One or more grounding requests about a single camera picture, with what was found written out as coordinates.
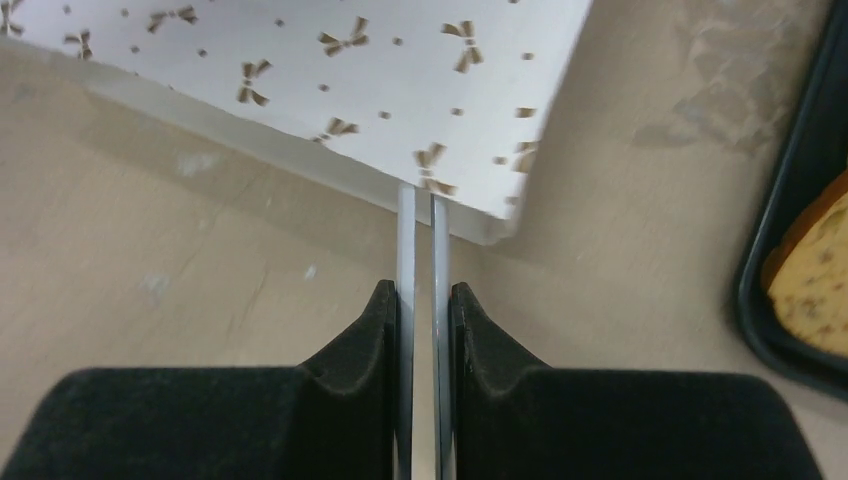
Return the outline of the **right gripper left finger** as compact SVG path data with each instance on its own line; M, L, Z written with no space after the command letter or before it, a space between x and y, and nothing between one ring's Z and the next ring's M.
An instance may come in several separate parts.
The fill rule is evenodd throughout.
M5 479L407 479L416 192L398 190L397 277L294 366L91 368L41 400Z

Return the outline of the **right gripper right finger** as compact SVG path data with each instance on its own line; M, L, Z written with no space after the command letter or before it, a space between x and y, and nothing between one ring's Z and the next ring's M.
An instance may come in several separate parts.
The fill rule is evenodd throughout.
M448 207L430 199L440 479L817 479L766 381L724 372L561 369L449 285Z

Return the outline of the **white patterned paper bag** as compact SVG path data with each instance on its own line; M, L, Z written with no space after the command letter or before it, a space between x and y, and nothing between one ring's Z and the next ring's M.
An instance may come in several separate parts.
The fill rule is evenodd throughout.
M386 209L512 236L587 1L5 1L1 42L89 91Z

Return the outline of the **sliced seeded fake bread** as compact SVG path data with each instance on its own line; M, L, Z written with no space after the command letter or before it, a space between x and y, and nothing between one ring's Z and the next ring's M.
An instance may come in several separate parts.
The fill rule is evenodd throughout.
M797 340L847 356L847 174L794 220L768 255L761 285L780 325Z

